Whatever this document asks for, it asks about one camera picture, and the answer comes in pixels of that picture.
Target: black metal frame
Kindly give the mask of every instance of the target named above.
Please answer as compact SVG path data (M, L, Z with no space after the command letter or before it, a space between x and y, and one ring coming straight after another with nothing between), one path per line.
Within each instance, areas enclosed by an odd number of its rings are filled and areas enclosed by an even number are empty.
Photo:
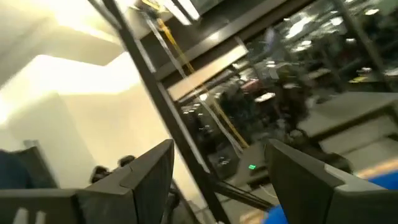
M180 149L181 155L186 160L187 166L190 169L193 178L196 180L197 186L203 194L203 197L205 198L215 220L225 224L231 223L216 194L211 188L209 188L211 184L206 176L206 172L198 163L194 153L191 150L191 145L186 137L187 133L186 131L183 131L181 127L182 121L178 111L174 107L167 91L160 83L157 82L154 74L148 67L147 61L142 56L141 50L137 46L137 43L133 38L132 32L126 23L125 18L121 14L114 0L104 0L103 2L108 11L117 20L120 28L115 27L115 29L122 39L123 44L129 52L131 58L135 62L138 72L150 94L150 97L155 103L176 145Z

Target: ceiling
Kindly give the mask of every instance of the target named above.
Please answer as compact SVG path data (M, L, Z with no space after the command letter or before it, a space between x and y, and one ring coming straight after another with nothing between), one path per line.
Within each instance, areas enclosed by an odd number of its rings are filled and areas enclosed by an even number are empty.
M112 27L87 0L3 0L0 7L0 85L37 55L106 65L123 52ZM137 38L149 33L135 10L127 9L126 18Z

